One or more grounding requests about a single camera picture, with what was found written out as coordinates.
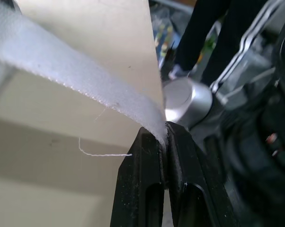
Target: black fabric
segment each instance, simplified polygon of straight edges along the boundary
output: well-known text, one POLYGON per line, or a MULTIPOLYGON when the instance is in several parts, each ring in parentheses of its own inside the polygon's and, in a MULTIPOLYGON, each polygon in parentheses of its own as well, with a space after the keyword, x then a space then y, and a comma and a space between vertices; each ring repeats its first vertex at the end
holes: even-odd
POLYGON ((198 0, 179 43, 175 63, 191 70, 197 63, 205 38, 214 22, 228 10, 202 82, 211 85, 238 52, 241 37, 267 0, 198 0))

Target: loose white thread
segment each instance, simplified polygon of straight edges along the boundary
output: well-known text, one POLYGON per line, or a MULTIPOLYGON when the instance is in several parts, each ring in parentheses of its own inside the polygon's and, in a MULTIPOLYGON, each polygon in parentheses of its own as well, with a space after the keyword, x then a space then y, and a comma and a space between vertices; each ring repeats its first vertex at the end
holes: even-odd
POLYGON ((105 110, 106 110, 106 108, 104 108, 104 110, 100 113, 100 115, 98 115, 98 116, 94 119, 93 123, 104 113, 105 110))
POLYGON ((93 154, 89 154, 87 152, 85 152, 81 147, 80 147, 80 137, 78 138, 78 148, 79 150, 84 153, 85 155, 89 155, 89 156, 92 156, 92 157, 107 157, 107 156, 112 156, 112 157, 115 157, 115 156, 132 156, 132 154, 105 154, 105 155, 93 155, 93 154))

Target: black clamp jaw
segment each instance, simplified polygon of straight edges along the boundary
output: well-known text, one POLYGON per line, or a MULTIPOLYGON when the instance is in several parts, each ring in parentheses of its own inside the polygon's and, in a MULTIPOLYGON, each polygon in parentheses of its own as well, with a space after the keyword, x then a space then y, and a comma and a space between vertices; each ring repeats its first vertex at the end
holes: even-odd
POLYGON ((162 153, 141 128, 118 171, 111 227, 161 227, 164 190, 169 189, 175 227, 237 227, 220 171, 180 125, 168 122, 162 153))

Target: white fabric strap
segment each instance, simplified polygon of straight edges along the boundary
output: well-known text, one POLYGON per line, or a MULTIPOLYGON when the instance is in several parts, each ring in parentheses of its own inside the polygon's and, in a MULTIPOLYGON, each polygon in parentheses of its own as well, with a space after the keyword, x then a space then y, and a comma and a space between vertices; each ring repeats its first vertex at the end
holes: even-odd
POLYGON ((88 56, 0 3, 0 62, 71 88, 135 120, 165 147, 159 107, 88 56))

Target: beige paper sheet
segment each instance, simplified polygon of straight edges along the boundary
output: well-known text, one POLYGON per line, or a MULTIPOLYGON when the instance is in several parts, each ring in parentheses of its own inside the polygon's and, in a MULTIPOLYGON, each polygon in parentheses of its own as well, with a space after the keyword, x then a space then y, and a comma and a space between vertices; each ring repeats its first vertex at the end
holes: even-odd
MULTIPOLYGON (((147 0, 18 4, 23 14, 162 105, 147 0)), ((78 137, 86 152, 125 153, 140 125, 103 110, 74 91, 16 73, 0 96, 0 226, 109 226, 122 158, 88 157, 78 150, 78 137)))

